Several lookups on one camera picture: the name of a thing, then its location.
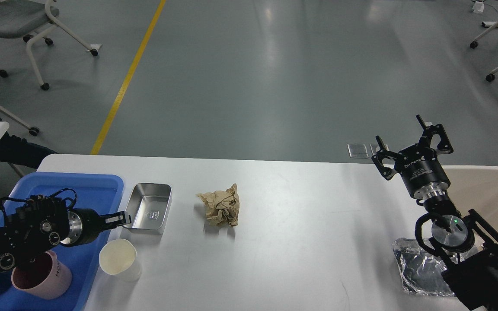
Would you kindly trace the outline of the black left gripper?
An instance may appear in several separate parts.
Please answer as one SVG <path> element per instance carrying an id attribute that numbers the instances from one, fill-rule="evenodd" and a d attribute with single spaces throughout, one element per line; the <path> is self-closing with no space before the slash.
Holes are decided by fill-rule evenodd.
<path id="1" fill-rule="evenodd" d="M 99 215 L 92 209 L 73 209 L 67 212 L 67 216 L 69 232 L 61 240 L 61 245 L 65 247 L 89 244 L 109 228 L 132 223 L 132 217 L 126 211 Z"/>

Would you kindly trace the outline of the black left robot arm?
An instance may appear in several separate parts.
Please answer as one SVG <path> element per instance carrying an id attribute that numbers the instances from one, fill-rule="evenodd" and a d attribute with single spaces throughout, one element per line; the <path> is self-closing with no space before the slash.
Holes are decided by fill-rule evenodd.
<path id="1" fill-rule="evenodd" d="M 93 209 L 76 208 L 77 196 L 61 197 L 63 192 L 0 199 L 0 272 L 33 262 L 59 245 L 89 244 L 102 232 L 132 222 L 125 211 L 100 215 Z"/>

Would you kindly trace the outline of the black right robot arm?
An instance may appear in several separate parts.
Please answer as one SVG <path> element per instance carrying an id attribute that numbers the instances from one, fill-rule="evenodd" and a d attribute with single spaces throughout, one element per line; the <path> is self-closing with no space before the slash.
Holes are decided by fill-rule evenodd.
<path id="1" fill-rule="evenodd" d="M 439 154 L 454 149 L 442 124 L 416 116 L 419 141 L 393 152 L 380 136 L 372 161 L 385 180 L 401 179 L 412 199 L 426 213 L 415 223 L 415 238 L 425 252 L 441 259 L 441 277 L 469 310 L 498 311 L 498 231 L 474 209 L 463 216 L 448 195 L 451 182 L 439 163 Z"/>

